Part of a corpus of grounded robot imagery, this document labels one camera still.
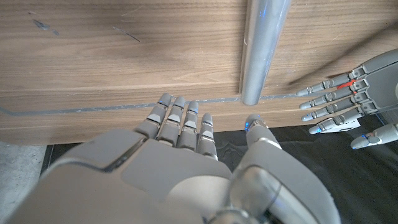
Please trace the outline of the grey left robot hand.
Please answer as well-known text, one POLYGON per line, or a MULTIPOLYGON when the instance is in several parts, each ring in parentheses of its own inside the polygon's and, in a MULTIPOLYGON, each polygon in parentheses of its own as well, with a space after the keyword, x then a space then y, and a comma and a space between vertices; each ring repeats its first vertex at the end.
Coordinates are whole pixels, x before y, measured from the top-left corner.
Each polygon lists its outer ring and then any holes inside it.
POLYGON ((299 90, 297 96, 334 87, 337 90, 300 104, 301 110, 326 105, 303 115, 302 121, 333 115, 311 127, 309 133, 324 133, 363 116, 396 109, 397 50, 377 55, 349 72, 299 90))

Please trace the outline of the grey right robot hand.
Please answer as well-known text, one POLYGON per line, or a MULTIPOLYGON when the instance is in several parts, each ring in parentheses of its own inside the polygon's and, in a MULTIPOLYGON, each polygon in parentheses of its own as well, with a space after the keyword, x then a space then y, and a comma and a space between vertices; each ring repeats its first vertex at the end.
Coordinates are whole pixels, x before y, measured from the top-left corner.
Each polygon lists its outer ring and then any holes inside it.
POLYGON ((136 128, 55 161, 9 223, 339 223, 321 180, 285 152, 257 114, 235 169, 218 160, 213 119, 161 96, 136 128))

